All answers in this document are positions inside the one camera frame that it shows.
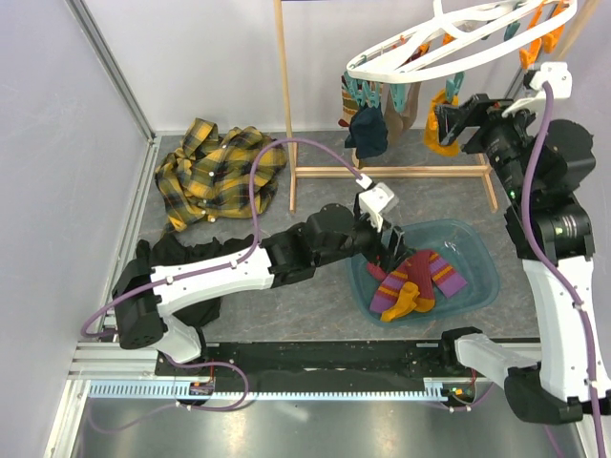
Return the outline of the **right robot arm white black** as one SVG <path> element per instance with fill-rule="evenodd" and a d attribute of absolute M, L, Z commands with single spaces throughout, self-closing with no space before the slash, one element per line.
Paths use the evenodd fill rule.
<path fill-rule="evenodd" d="M 576 198 L 594 170 L 593 137 L 567 119 L 510 111 L 507 99 L 476 94 L 459 106 L 440 104 L 438 139 L 447 145 L 466 129 L 467 154 L 484 154 L 509 201 L 506 228 L 528 278 L 537 311 L 541 357 L 524 357 L 475 327 L 445 331 L 439 368 L 459 375 L 472 368 L 498 385 L 515 416 L 526 423 L 562 425 L 610 411 L 610 380 L 597 347 L 595 320 L 586 309 L 595 244 Z"/>

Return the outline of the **maroon purple striped sock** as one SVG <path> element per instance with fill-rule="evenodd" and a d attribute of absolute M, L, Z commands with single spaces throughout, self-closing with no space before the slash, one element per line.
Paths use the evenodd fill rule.
<path fill-rule="evenodd" d="M 413 310 L 418 313 L 433 310 L 436 289 L 446 299 L 450 299 L 468 284 L 450 263 L 433 250 L 418 251 L 404 263 L 407 265 L 407 281 L 415 283 L 419 288 L 419 297 Z"/>
<path fill-rule="evenodd" d="M 381 314 L 397 303 L 400 291 L 408 280 L 407 265 L 403 262 L 389 273 L 372 263 L 367 264 L 367 269 L 380 282 L 370 302 L 369 310 Z"/>

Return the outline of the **white oval clip hanger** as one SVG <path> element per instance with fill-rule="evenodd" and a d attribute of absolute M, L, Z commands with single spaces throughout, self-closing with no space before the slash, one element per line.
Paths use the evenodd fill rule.
<path fill-rule="evenodd" d="M 512 52 L 530 52 L 560 31 L 578 11 L 576 1 L 494 1 L 445 12 L 353 57 L 348 77 L 410 84 L 465 72 Z"/>

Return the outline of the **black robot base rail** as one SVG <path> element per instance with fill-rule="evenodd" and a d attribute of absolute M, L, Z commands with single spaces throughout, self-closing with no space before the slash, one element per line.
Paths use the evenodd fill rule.
<path fill-rule="evenodd" d="M 240 368 L 249 390 L 416 390 L 429 378 L 467 385 L 485 379 L 451 361 L 439 340 L 215 343 L 205 356 Z"/>

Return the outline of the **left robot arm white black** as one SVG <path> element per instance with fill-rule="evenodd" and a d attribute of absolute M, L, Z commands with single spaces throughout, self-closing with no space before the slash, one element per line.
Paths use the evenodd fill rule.
<path fill-rule="evenodd" d="M 357 255 L 389 272 L 412 254 L 404 231 L 367 214 L 329 204 L 255 248 L 173 266 L 128 262 L 113 290 L 118 342 L 125 350 L 153 348 L 189 375 L 209 365 L 198 324 L 178 313 L 202 302 L 311 279 L 317 268 Z"/>

